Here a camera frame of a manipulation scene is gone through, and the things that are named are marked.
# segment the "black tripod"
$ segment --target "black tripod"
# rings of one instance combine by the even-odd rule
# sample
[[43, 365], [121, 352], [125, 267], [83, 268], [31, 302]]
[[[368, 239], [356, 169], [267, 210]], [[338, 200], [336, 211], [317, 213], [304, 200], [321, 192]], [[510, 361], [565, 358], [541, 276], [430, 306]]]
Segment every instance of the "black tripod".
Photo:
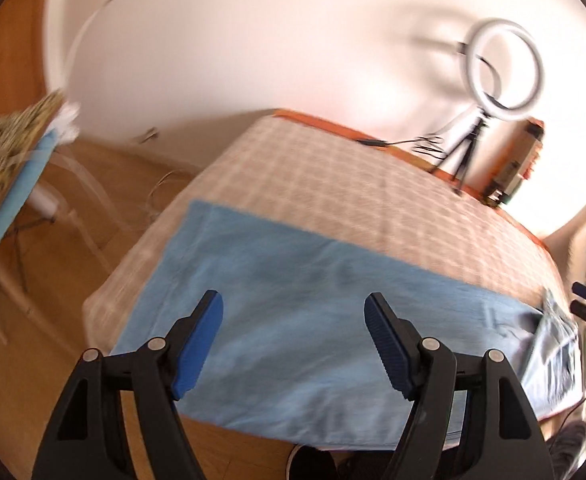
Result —
[[450, 150], [444, 158], [442, 158], [436, 166], [433, 166], [428, 172], [435, 173], [442, 164], [448, 159], [449, 156], [453, 155], [457, 151], [457, 149], [468, 141], [468, 146], [466, 147], [466, 152], [462, 157], [455, 173], [451, 179], [451, 182], [457, 180], [457, 185], [454, 188], [454, 191], [457, 194], [462, 193], [462, 186], [464, 185], [464, 179], [466, 178], [466, 173], [468, 172], [468, 167], [471, 164], [471, 160], [473, 159], [473, 155], [475, 153], [475, 148], [477, 146], [477, 139], [480, 137], [480, 133], [486, 126], [486, 120], [489, 119], [489, 116], [486, 114], [484, 110], [480, 110], [480, 116], [477, 118], [477, 121], [473, 125], [473, 129], [468, 132], [462, 139]]

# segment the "black wire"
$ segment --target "black wire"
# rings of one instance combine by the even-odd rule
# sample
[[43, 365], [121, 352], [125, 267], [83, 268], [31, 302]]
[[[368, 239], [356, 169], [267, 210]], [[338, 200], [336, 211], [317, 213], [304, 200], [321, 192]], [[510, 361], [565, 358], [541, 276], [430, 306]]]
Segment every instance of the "black wire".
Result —
[[[502, 94], [502, 78], [500, 77], [500, 74], [497, 72], [497, 69], [485, 57], [477, 56], [477, 59], [484, 63], [490, 70], [493, 79], [492, 97], [494, 97], [495, 99], [499, 98]], [[395, 146], [397, 144], [405, 144], [407, 142], [412, 142], [414, 144], [414, 146], [411, 149], [413, 153], [431, 156], [435, 160], [444, 160], [446, 158], [447, 153], [444, 149], [442, 149], [442, 145], [444, 145], [444, 137], [441, 135], [441, 133], [442, 130], [438, 130], [431, 134], [426, 134], [408, 140], [398, 140], [397, 142], [387, 142], [385, 140], [380, 139], [356, 139], [356, 141], [360, 144], [364, 144], [365, 146], [376, 146], [378, 148], [386, 148], [388, 146]]]
[[570, 410], [570, 412], [564, 417], [564, 421], [562, 422], [562, 425], [560, 426], [560, 429], [557, 430], [555, 432], [554, 435], [554, 439], [551, 442], [550, 447], [548, 448], [548, 452], [551, 452], [551, 449], [553, 449], [553, 446], [555, 445], [555, 443], [557, 442], [557, 435], [559, 435], [560, 431], [562, 430], [562, 428], [564, 427], [564, 425], [566, 424], [566, 421], [569, 420], [569, 417], [573, 414], [573, 412], [578, 409], [582, 404], [584, 404], [584, 402], [586, 402], [586, 397], [584, 397], [582, 400], [580, 400], [580, 402], [578, 402], [572, 410]]

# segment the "checkered tablecloth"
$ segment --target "checkered tablecloth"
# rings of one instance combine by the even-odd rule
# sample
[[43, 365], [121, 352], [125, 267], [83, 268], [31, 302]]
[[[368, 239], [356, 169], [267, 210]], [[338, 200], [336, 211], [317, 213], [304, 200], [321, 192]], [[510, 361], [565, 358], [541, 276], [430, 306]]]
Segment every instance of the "checkered tablecloth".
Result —
[[540, 307], [567, 307], [546, 250], [490, 208], [384, 152], [292, 121], [257, 121], [164, 210], [84, 303], [90, 345], [109, 352], [193, 199], [386, 254]]

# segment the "person's foot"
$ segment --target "person's foot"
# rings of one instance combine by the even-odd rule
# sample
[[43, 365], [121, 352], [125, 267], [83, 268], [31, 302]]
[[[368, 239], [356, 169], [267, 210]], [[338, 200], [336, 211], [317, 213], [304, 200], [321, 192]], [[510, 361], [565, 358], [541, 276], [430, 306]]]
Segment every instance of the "person's foot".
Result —
[[328, 451], [295, 446], [286, 464], [286, 480], [338, 480], [337, 468]]

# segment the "blue cloth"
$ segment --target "blue cloth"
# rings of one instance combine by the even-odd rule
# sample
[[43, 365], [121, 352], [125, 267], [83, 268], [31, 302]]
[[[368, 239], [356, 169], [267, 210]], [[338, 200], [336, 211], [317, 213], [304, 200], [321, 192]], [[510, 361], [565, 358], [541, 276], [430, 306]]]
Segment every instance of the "blue cloth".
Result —
[[[204, 202], [147, 283], [113, 353], [165, 335], [204, 292], [224, 298], [224, 321], [198, 384], [178, 403], [187, 416], [291, 442], [394, 449], [410, 403], [391, 388], [364, 325], [364, 300], [384, 294], [399, 317], [450, 349], [499, 348], [526, 368], [545, 315], [506, 296], [363, 248]], [[556, 322], [549, 317], [548, 323]], [[464, 413], [455, 397], [447, 441]], [[541, 410], [544, 406], [540, 399]]]
[[33, 191], [56, 145], [57, 134], [54, 130], [44, 134], [35, 145], [34, 150], [37, 154], [33, 154], [26, 161], [10, 191], [4, 197], [4, 201], [0, 205], [0, 241], [10, 227], [11, 222], [17, 216], [17, 213], [22, 209], [30, 192]]

